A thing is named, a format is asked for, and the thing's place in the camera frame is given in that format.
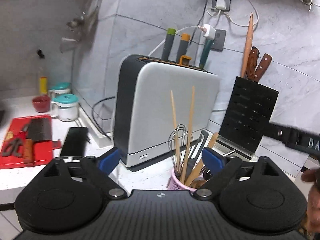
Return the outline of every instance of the whisk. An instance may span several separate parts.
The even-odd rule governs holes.
[[[168,147],[171,152],[173,152],[175,149],[178,149],[179,152],[176,152],[176,154],[171,156],[173,167],[174,167],[174,172],[176,177],[180,177],[181,172],[182,172],[182,166],[183,166],[183,159],[184,159],[184,154],[185,150],[183,150],[183,146],[187,145],[188,141],[188,132],[187,128],[183,124],[179,124],[176,129],[172,131],[172,133],[169,136],[168,139]]]

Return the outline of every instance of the red cutting board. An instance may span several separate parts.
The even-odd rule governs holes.
[[[6,145],[12,140],[12,136],[15,137],[19,134],[22,128],[30,123],[31,119],[36,118],[48,118],[51,126],[51,116],[44,114],[44,115],[36,115],[36,116],[27,116],[27,117],[19,117],[12,119],[10,127],[7,131],[7,134],[4,137],[4,142],[1,147],[0,153],[2,153],[3,149],[5,149]],[[35,162],[33,165],[25,165],[23,163],[22,158],[18,158],[15,156],[8,156],[2,157],[0,154],[0,169],[12,169],[12,168],[22,168],[22,167],[29,167],[29,166],[38,166],[38,165],[46,165],[48,164],[52,158],[52,150],[59,149],[61,147],[61,142],[58,141],[58,145],[52,141],[45,141],[45,142],[38,142],[35,143],[33,146],[33,153]],[[19,152],[23,152],[23,146],[19,147]]]

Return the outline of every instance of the human hand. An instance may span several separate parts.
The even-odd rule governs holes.
[[[305,182],[316,182],[317,170],[306,170],[301,180]],[[308,232],[320,233],[320,191],[317,189],[316,184],[313,184],[308,195],[307,206],[307,222],[305,228]]]

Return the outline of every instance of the white plug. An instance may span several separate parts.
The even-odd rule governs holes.
[[[225,0],[217,0],[216,1],[216,8],[218,10],[225,10],[227,8],[227,4]]]
[[[199,29],[204,32],[203,36],[207,40],[214,41],[214,39],[216,37],[216,29],[215,28],[213,28],[210,24],[205,24],[205,25],[203,25],[203,27],[199,26]]]

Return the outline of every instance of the teal lid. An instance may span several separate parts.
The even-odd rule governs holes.
[[[72,104],[78,102],[78,97],[73,94],[63,94],[56,98],[53,98],[53,101],[60,104]]]
[[[69,86],[70,86],[69,82],[61,82],[61,83],[58,83],[55,86],[53,86],[51,88],[51,90],[64,90],[64,89],[69,88]]]

